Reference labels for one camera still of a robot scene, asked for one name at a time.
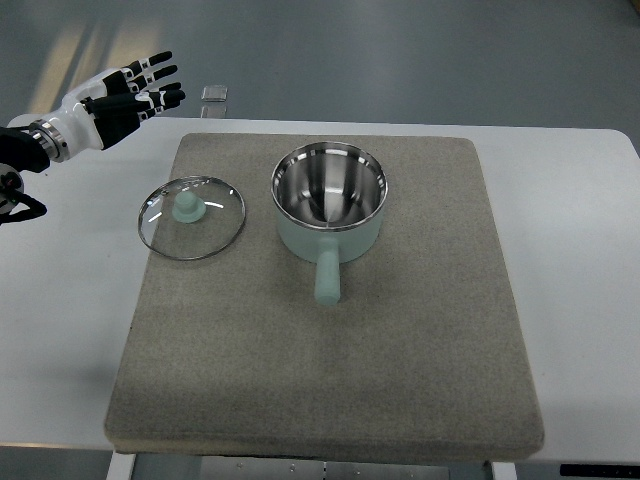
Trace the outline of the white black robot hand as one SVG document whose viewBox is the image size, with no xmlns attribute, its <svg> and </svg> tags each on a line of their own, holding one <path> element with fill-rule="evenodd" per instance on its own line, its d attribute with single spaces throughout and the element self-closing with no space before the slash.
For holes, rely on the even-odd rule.
<svg viewBox="0 0 640 480">
<path fill-rule="evenodd" d="M 106 150 L 141 124 L 186 98 L 181 84 L 164 81 L 178 71 L 172 53 L 161 52 L 105 70 L 68 92 L 60 107 L 38 120 L 62 162 L 84 150 Z"/>
</svg>

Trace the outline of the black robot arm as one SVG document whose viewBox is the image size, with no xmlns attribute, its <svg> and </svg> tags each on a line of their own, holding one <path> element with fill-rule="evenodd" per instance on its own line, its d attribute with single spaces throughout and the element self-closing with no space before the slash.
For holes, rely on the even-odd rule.
<svg viewBox="0 0 640 480">
<path fill-rule="evenodd" d="M 52 162 L 69 158 L 68 145 L 48 122 L 1 128 L 1 223 L 41 217 L 46 206 L 25 193 L 24 171 L 42 173 Z"/>
</svg>

